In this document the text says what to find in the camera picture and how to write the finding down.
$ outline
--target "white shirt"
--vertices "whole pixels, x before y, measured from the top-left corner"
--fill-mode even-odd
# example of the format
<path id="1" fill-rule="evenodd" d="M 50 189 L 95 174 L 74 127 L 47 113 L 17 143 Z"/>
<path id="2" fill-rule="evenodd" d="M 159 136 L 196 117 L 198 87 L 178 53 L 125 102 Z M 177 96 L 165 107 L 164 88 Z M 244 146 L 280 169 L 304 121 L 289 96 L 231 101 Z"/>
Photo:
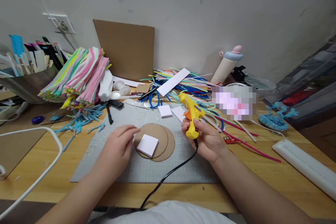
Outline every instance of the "white shirt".
<path id="1" fill-rule="evenodd" d="M 224 215 L 179 201 L 165 201 L 146 211 L 122 215 L 114 219 L 103 215 L 90 223 L 94 224 L 234 224 Z"/>

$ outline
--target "electrical outlet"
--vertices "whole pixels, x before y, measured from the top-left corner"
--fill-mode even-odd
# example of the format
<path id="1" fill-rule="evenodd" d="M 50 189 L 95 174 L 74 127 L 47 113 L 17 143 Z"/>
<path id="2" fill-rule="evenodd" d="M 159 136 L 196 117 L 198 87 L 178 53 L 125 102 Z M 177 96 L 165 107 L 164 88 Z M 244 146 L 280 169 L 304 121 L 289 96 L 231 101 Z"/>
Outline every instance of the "electrical outlet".
<path id="1" fill-rule="evenodd" d="M 43 15 L 47 16 L 47 18 L 50 20 L 50 22 L 54 21 L 56 24 L 58 24 L 58 22 L 62 22 L 63 24 L 66 25 L 66 27 L 68 28 L 65 33 L 69 33 L 69 34 L 76 34 L 74 27 L 72 26 L 69 18 L 67 15 L 63 15 L 63 14 L 51 14 L 50 13 L 50 17 L 52 18 L 52 20 L 50 19 L 48 13 L 42 13 Z M 55 32 L 60 33 L 60 31 L 55 27 Z"/>

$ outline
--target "gray cutting mat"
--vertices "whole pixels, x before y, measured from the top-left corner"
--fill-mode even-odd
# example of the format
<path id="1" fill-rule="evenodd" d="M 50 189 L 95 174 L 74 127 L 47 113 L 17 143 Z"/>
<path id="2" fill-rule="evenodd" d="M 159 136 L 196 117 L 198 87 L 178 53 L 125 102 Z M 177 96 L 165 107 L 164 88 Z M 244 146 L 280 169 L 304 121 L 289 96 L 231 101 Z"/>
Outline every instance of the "gray cutting mat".
<path id="1" fill-rule="evenodd" d="M 170 108 L 177 107 L 177 104 L 170 104 Z M 154 162 L 142 158 L 132 145 L 130 161 L 118 178 L 118 182 L 127 183 L 158 183 L 170 170 L 190 158 L 194 149 L 181 132 L 181 122 L 176 116 L 160 118 L 157 109 L 148 110 L 125 104 L 121 110 L 111 107 L 113 125 L 109 124 L 106 116 L 103 122 L 106 124 L 101 132 L 96 132 L 92 138 L 87 151 L 72 175 L 70 182 L 80 181 L 91 169 L 98 155 L 105 144 L 108 135 L 117 127 L 125 124 L 134 124 L 141 127 L 148 123 L 156 123 L 167 127 L 175 137 L 175 149 L 173 154 L 162 162 Z M 167 183 L 217 183 L 219 179 L 207 160 L 199 154 L 187 164 L 172 173 L 164 182 Z"/>

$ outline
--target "hand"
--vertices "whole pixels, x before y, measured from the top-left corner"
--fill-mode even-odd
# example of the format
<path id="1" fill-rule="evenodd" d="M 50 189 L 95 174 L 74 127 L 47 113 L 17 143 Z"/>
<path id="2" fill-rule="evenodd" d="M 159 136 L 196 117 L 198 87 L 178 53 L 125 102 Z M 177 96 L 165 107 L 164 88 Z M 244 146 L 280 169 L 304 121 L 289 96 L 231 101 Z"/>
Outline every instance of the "hand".
<path id="1" fill-rule="evenodd" d="M 92 170 L 110 185 L 125 170 L 131 155 L 133 135 L 139 131 L 134 125 L 124 125 L 108 136 Z"/>
<path id="2" fill-rule="evenodd" d="M 215 163 L 218 159 L 225 156 L 229 148 L 226 146 L 221 135 L 218 131 L 208 124 L 194 119 L 194 125 L 198 128 L 199 136 L 197 138 L 198 142 L 198 153 L 208 160 L 211 164 Z M 182 132 L 186 135 L 186 132 L 190 126 L 190 122 L 187 118 L 183 119 Z M 190 144 L 194 149 L 196 149 L 194 140 L 189 139 Z"/>

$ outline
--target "yellow glue gun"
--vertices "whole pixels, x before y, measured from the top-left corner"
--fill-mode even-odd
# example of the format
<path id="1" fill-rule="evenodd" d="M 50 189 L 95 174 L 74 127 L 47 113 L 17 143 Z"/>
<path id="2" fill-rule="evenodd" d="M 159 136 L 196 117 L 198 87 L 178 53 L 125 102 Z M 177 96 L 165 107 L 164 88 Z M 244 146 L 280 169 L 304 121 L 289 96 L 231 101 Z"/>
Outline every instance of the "yellow glue gun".
<path id="1" fill-rule="evenodd" d="M 198 129 L 195 127 L 193 119 L 202 118 L 205 116 L 205 112 L 201 109 L 193 100 L 191 100 L 186 94 L 180 93 L 178 95 L 180 102 L 188 109 L 183 115 L 190 120 L 190 127 L 186 132 L 186 136 L 190 139 L 198 138 Z"/>

